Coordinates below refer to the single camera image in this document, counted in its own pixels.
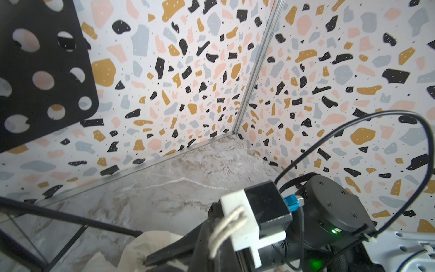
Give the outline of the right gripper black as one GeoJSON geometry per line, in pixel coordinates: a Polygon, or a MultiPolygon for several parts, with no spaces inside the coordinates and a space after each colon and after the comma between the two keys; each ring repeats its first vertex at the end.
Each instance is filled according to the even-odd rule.
{"type": "Polygon", "coordinates": [[[145,265],[159,266],[180,259],[189,267],[197,267],[198,272],[262,272],[280,265],[273,246],[282,241],[282,232],[264,236],[237,250],[230,236],[221,243],[218,237],[212,237],[223,219],[221,203],[214,202],[203,223],[180,240],[149,255],[145,265]]]}

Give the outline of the cream soil bag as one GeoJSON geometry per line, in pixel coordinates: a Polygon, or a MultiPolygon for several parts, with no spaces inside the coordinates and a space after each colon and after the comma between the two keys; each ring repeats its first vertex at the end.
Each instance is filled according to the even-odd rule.
{"type": "Polygon", "coordinates": [[[128,244],[117,266],[97,252],[82,269],[83,272],[146,272],[146,258],[180,240],[181,235],[168,231],[147,231],[128,244]]]}

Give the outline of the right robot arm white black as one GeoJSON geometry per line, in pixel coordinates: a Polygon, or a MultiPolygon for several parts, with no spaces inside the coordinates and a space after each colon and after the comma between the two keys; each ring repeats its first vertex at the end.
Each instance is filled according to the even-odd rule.
{"type": "Polygon", "coordinates": [[[272,181],[223,196],[208,218],[149,255],[153,272],[432,272],[428,232],[376,232],[359,198],[310,173],[283,197],[272,181]]]}

